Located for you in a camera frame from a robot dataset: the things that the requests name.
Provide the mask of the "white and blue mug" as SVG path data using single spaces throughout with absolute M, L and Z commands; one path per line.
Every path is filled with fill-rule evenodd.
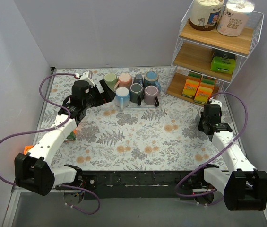
M 121 110 L 129 106 L 130 92 L 126 87 L 120 87 L 116 90 L 115 103 Z

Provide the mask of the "dark grey mug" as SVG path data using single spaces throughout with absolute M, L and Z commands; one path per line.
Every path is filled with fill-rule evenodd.
M 142 100 L 144 98 L 144 88 L 139 83 L 134 83 L 129 88 L 130 92 L 130 101 L 141 105 Z

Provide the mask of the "lilac mug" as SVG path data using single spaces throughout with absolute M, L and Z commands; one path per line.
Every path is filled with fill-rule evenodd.
M 159 106 L 159 90 L 157 87 L 150 85 L 144 89 L 144 102 L 147 105 Z

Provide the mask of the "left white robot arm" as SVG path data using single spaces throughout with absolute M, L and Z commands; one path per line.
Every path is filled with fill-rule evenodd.
M 66 97 L 48 131 L 27 154 L 19 153 L 15 158 L 15 183 L 17 186 L 45 196 L 55 186 L 67 184 L 78 189 L 83 182 L 81 169 L 73 165 L 64 165 L 52 169 L 50 164 L 65 139 L 76 129 L 86 116 L 87 109 L 98 107 L 114 100 L 116 94 L 100 81 L 103 92 L 96 85 L 85 80 L 74 82 L 71 95 Z

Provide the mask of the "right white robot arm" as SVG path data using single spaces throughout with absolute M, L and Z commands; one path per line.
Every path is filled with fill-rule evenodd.
M 231 127 L 221 122 L 221 107 L 222 103 L 215 99 L 204 104 L 198 114 L 198 129 L 222 152 L 229 173 L 206 166 L 203 172 L 196 175 L 196 183 L 201 188 L 213 185 L 223 194 L 230 211 L 263 211 L 267 204 L 267 173 L 259 171 L 234 142 Z

